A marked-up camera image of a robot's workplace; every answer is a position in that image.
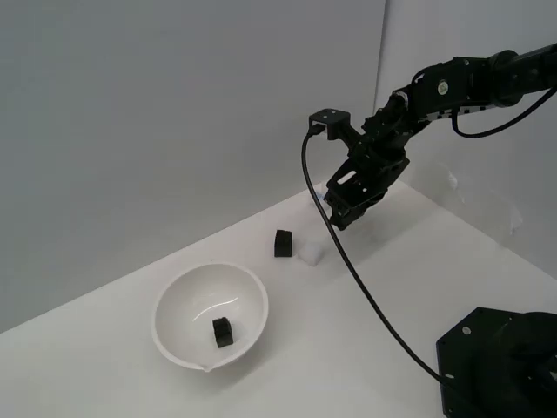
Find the black cube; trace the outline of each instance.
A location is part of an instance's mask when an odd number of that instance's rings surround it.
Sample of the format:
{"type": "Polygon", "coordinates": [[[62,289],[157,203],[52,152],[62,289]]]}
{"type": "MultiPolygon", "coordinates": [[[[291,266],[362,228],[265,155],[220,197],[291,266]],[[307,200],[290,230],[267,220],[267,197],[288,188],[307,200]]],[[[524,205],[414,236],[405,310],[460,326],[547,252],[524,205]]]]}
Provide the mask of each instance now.
{"type": "Polygon", "coordinates": [[[292,257],[292,232],[277,230],[275,235],[275,257],[292,257]]]}
{"type": "Polygon", "coordinates": [[[226,317],[213,320],[212,329],[215,332],[217,347],[222,348],[234,343],[232,338],[232,326],[226,317]]]}

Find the white bowl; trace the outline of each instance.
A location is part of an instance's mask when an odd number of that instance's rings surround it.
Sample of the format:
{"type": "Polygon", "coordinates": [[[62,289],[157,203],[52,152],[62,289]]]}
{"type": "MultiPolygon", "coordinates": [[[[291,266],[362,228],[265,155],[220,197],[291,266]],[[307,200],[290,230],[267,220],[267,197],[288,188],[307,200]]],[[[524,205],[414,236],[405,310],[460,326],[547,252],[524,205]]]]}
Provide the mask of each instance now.
{"type": "Polygon", "coordinates": [[[158,298],[151,334],[160,352],[182,367],[209,372],[235,361],[261,335],[269,300],[261,280],[230,263],[196,266],[174,279],[158,298]],[[234,343],[218,348],[212,321],[226,317],[234,343]]]}

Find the white table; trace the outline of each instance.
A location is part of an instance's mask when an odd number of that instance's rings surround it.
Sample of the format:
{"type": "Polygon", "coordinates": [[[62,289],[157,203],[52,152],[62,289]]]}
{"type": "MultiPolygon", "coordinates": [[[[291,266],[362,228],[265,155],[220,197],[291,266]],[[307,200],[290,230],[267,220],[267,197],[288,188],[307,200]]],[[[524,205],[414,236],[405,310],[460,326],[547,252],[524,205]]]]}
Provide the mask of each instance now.
{"type": "MultiPolygon", "coordinates": [[[[477,306],[557,313],[557,280],[398,183],[341,234],[393,325],[436,368],[435,341],[477,306]]],[[[305,193],[0,334],[2,417],[441,417],[438,385],[368,306],[305,193]],[[323,240],[317,267],[274,259],[275,230],[323,240]],[[171,364],[149,331],[164,284],[194,263],[251,268],[270,314],[245,358],[171,364]]]]}

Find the screw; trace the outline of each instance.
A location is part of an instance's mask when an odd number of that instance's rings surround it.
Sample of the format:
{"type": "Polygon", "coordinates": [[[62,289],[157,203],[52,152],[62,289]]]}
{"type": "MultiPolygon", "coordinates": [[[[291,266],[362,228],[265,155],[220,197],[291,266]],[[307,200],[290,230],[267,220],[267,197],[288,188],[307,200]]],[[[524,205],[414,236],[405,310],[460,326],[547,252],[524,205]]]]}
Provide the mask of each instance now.
{"type": "Polygon", "coordinates": [[[437,84],[437,92],[441,96],[445,96],[448,91],[449,91],[449,84],[445,80],[439,81],[439,84],[437,84]]]}

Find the white wall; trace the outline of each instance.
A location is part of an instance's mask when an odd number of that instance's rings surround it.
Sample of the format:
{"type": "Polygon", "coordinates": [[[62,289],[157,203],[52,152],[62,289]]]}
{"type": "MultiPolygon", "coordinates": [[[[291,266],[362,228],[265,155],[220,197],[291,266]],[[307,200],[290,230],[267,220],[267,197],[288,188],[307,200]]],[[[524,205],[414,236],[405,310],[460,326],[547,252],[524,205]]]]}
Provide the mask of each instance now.
{"type": "Polygon", "coordinates": [[[0,2],[0,331],[302,190],[308,115],[371,112],[383,11],[0,2]]]}
{"type": "MultiPolygon", "coordinates": [[[[376,105],[428,65],[557,43],[555,16],[554,0],[390,0],[376,105]]],[[[500,125],[539,96],[461,118],[461,129],[500,125]]],[[[460,138],[448,120],[436,122],[410,142],[404,180],[557,277],[556,111],[553,98],[514,128],[485,139],[460,138]],[[458,180],[456,191],[449,172],[458,180]]]]}

